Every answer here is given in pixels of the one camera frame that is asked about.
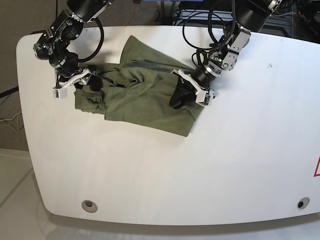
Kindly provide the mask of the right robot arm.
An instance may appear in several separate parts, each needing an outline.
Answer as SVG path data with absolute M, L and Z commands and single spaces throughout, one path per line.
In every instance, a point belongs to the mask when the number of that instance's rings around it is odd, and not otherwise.
M 34 44 L 33 50 L 39 60 L 48 60 L 55 71 L 53 95 L 57 99 L 67 96 L 67 88 L 74 85 L 86 86 L 97 76 L 97 67 L 80 64 L 92 60 L 101 50 L 105 38 L 104 29 L 98 16 L 110 5 L 112 0 L 68 0 L 68 9 L 55 17 L 54 22 L 43 32 Z M 100 40 L 95 51 L 86 58 L 68 50 L 84 29 L 84 25 L 95 22 L 100 31 Z

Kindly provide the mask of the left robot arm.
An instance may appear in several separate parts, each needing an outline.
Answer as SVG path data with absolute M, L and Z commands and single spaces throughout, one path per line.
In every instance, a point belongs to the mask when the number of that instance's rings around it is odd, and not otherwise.
M 178 82 L 169 104 L 180 109 L 190 103 L 208 106 L 211 82 L 222 72 L 233 69 L 240 51 L 249 43 L 251 33 L 259 32 L 267 19 L 280 6 L 279 0 L 233 0 L 231 1 L 232 20 L 223 24 L 223 35 L 216 39 L 213 34 L 214 10 L 219 2 L 215 1 L 208 12 L 207 29 L 212 43 L 207 48 L 196 47 L 196 68 L 187 73 L 181 69 L 173 70 Z

